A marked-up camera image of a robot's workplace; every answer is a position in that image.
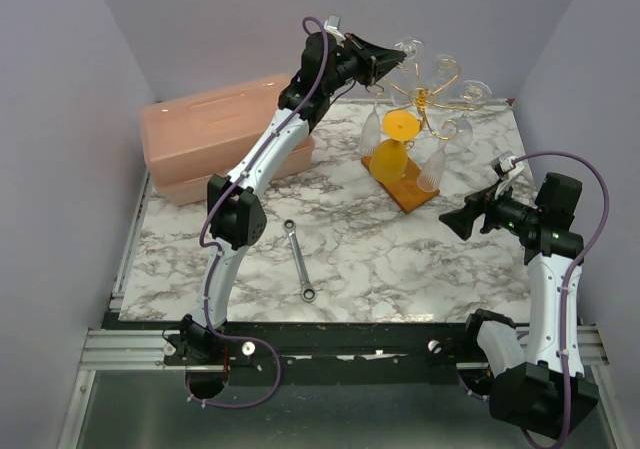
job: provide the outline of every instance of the black wire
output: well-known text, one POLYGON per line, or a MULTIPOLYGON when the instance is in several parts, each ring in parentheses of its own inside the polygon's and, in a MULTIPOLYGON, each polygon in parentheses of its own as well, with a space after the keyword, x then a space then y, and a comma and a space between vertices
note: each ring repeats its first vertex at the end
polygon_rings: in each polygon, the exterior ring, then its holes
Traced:
POLYGON ((329 107, 333 106, 333 104, 340 99, 342 96, 344 96, 347 92, 349 92, 351 89, 353 89, 353 87, 356 85, 356 80, 354 79, 353 82, 351 83, 351 85, 349 86, 348 89, 346 89, 344 92, 341 92, 340 94, 338 94, 336 97, 333 98, 333 101, 331 101, 331 104, 329 104, 329 107))

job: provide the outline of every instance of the gray floor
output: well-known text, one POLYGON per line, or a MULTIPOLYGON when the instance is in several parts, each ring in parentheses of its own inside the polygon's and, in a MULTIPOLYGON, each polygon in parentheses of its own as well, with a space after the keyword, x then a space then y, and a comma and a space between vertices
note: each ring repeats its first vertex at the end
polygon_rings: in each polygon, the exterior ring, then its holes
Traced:
MULTIPOLYGON (((491 419, 485 404, 466 397, 457 386, 285 386, 254 409, 203 410, 186 402, 182 381, 177 373, 99 374, 79 447, 530 447, 519 429, 491 419)), ((249 400, 264 388, 234 391, 222 395, 249 400)), ((594 411, 571 435, 566 449, 613 449, 603 419, 600 410, 594 411)))

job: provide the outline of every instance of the wooden block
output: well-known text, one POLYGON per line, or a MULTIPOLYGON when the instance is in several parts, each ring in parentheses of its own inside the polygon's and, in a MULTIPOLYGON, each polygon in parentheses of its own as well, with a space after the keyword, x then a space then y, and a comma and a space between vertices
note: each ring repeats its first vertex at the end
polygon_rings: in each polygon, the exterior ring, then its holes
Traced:
MULTIPOLYGON (((370 163, 371 157, 362 158, 362 165, 367 168, 367 171, 369 170, 370 163)), ((414 209, 440 194, 439 189, 433 192, 424 192, 420 189, 416 182, 419 174, 420 168, 409 158, 407 167, 404 170, 404 177, 400 179, 399 182, 393 184, 378 183, 387 191, 391 199, 400 206, 400 209, 402 209, 402 212, 405 214, 409 214, 414 209)))

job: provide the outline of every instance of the marble surface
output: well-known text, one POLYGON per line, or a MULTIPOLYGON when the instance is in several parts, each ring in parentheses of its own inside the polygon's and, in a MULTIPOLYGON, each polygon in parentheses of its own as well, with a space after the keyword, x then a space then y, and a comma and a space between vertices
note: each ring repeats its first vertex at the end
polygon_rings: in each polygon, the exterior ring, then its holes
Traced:
MULTIPOLYGON (((496 180, 489 162, 524 152, 511 107, 494 102, 470 116, 474 140, 450 157, 441 194, 405 215, 361 165, 358 136, 370 104, 337 103, 314 130, 310 170, 274 181, 263 206, 267 229, 244 258, 229 320, 302 322, 462 322, 477 308, 529 319, 523 249, 504 230, 461 241, 438 215, 496 180), (294 219, 311 281, 300 297, 282 222, 294 219)), ((385 109, 380 106, 382 114, 385 109)), ((442 114, 434 113, 436 122, 442 114)), ((422 165, 436 139, 421 133, 410 156, 422 165)), ((515 186, 531 202, 529 169, 515 186)), ((208 258, 197 236, 204 203, 181 208, 150 189, 120 319, 180 320, 196 301, 208 258)))

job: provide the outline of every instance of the orange circle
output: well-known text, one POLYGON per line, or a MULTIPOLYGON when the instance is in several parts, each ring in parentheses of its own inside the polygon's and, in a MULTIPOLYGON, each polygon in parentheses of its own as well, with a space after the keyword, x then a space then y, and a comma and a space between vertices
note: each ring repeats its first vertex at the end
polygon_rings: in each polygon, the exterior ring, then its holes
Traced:
POLYGON ((387 112, 382 120, 382 128, 387 136, 396 141, 410 141, 420 132, 420 122, 407 111, 387 112))

